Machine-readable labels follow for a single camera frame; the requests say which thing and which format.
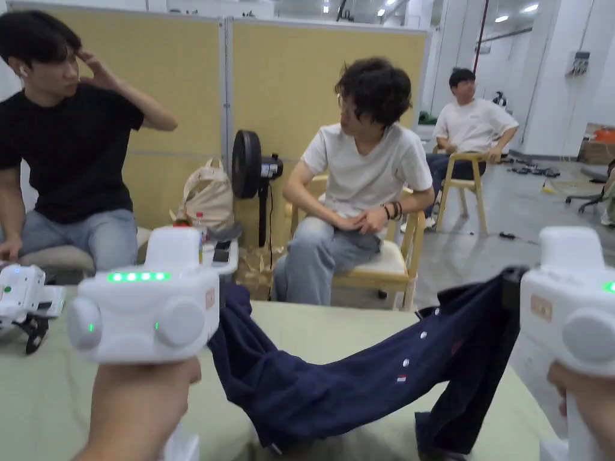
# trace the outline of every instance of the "concrete floor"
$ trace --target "concrete floor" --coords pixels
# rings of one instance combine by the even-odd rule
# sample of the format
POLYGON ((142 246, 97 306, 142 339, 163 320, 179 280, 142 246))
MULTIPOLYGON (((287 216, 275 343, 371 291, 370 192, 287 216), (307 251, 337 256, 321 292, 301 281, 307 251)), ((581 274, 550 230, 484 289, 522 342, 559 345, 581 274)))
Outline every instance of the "concrete floor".
MULTIPOLYGON (((580 173, 580 164, 538 163, 561 171, 556 185, 561 181, 580 181, 582 185, 577 194, 600 191, 600 186, 590 184, 580 173)), ((604 205, 588 208, 580 215, 577 208, 582 201, 575 201, 570 207, 564 204, 565 194, 574 193, 575 186, 558 185, 559 193, 547 194, 541 192, 545 178, 520 176, 509 172, 509 168, 508 165, 490 167, 483 178, 489 236, 478 236, 474 196, 467 194, 470 217, 461 218, 461 204, 456 192, 446 206, 445 231, 425 233, 415 294, 415 304, 419 308, 437 304, 436 295, 444 288, 486 280, 510 265, 533 266, 539 263, 539 233, 546 226, 593 227, 600 235, 607 263, 615 265, 615 230, 600 224, 604 205), (518 238, 504 240, 499 237, 500 232, 518 238)), ((333 305, 390 309, 391 298, 380 301, 373 291, 336 288, 333 305)), ((549 357, 536 350, 524 337, 519 338, 510 359, 510 364, 542 406, 555 431, 564 435, 565 424, 557 409, 559 397, 545 380, 549 363, 549 357)))

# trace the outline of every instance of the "canvas tote bag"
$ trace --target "canvas tote bag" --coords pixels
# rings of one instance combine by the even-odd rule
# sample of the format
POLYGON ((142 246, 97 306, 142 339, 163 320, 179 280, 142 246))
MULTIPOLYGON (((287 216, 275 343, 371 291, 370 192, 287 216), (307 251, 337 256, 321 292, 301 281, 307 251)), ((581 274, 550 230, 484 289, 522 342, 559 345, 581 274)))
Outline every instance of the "canvas tote bag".
MULTIPOLYGON (((232 201, 231 182, 222 168, 222 163, 210 159, 186 181, 180 210, 193 222, 197 219, 197 213, 203 213, 203 224, 208 229, 219 232, 231 227, 235 222, 232 201)), ((169 213, 175 220, 173 212, 169 213)))

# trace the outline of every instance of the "curly dark hair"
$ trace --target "curly dark hair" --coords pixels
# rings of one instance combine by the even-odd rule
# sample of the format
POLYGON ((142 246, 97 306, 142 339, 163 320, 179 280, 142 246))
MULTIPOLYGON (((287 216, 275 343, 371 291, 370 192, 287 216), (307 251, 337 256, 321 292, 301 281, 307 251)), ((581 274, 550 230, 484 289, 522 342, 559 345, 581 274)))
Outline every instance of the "curly dark hair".
POLYGON ((385 58, 367 58, 344 65, 335 85, 342 98, 352 98, 359 118, 368 114, 376 123, 390 127, 412 107, 408 74, 385 58))

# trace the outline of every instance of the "green led light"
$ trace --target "green led light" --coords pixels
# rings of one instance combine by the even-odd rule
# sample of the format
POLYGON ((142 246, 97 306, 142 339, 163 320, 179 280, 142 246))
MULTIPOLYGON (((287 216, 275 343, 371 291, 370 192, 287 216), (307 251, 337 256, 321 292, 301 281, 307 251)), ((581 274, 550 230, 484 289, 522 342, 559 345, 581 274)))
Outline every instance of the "green led light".
POLYGON ((163 282, 170 280, 171 274, 167 272, 116 272, 110 274, 107 280, 113 283, 124 282, 163 282))

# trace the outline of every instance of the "white pillar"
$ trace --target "white pillar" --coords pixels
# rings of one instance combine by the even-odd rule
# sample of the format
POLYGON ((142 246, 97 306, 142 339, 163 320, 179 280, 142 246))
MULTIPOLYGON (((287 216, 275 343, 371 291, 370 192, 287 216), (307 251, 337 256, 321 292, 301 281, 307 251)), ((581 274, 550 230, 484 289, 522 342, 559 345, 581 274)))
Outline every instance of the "white pillar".
POLYGON ((474 49, 483 20, 485 0, 445 0, 440 22, 440 44, 434 96, 431 106, 424 108, 439 114, 453 101, 448 79, 455 67, 474 67, 474 49))
POLYGON ((576 159, 613 40, 613 0, 541 2, 515 112, 523 154, 576 159), (569 76, 575 51, 590 52, 587 73, 569 76))

